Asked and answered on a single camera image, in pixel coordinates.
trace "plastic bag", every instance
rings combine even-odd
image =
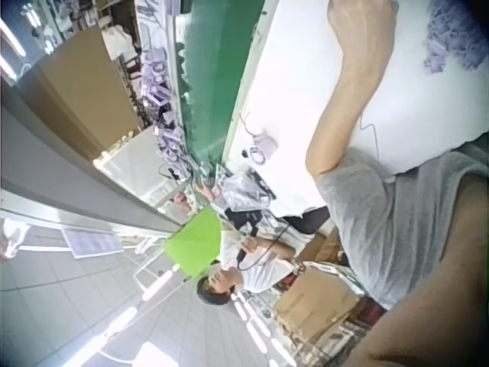
[[[222,195],[233,212],[263,210],[270,205],[270,195],[242,172],[226,178],[222,183]]]

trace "cardboard box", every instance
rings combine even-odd
[[[320,347],[360,300],[341,278],[308,268],[276,303],[279,323],[302,341]]]
[[[138,116],[96,26],[43,57],[17,88],[37,117],[88,160],[138,128]]]

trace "green folder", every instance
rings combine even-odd
[[[195,277],[209,267],[219,255],[221,224],[211,207],[190,220],[165,244],[165,252],[180,264],[180,270]]]

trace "black cable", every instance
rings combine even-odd
[[[254,268],[261,261],[261,259],[271,250],[271,248],[277,243],[277,241],[280,239],[280,237],[282,237],[282,235],[289,229],[289,227],[290,227],[290,224],[287,224],[287,226],[284,229],[282,229],[282,232],[277,237],[274,238],[272,243],[268,246],[267,251],[265,251],[264,254],[262,256],[260,256],[260,258],[257,261],[255,261],[252,265],[248,266],[245,269],[241,269],[240,268],[241,264],[238,264],[238,267],[237,267],[238,270],[239,271],[248,271],[251,268]]]

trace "white t-shirt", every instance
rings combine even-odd
[[[259,231],[258,237],[274,239],[282,232],[283,228],[285,228],[285,224],[275,235]],[[237,268],[236,255],[241,248],[243,239],[244,236],[238,231],[221,231],[221,252],[219,254],[221,268],[225,270],[233,267]],[[311,239],[313,239],[312,235],[305,235],[289,227],[278,240],[294,247],[297,256],[304,250],[304,247],[306,247]],[[243,275],[243,288],[245,290],[253,293],[263,292],[273,287],[278,281],[281,281],[293,271],[293,266],[288,261],[279,259],[271,250],[260,259],[266,251],[265,248],[258,248],[255,253],[247,254],[241,263],[240,268],[247,269],[241,271]]]

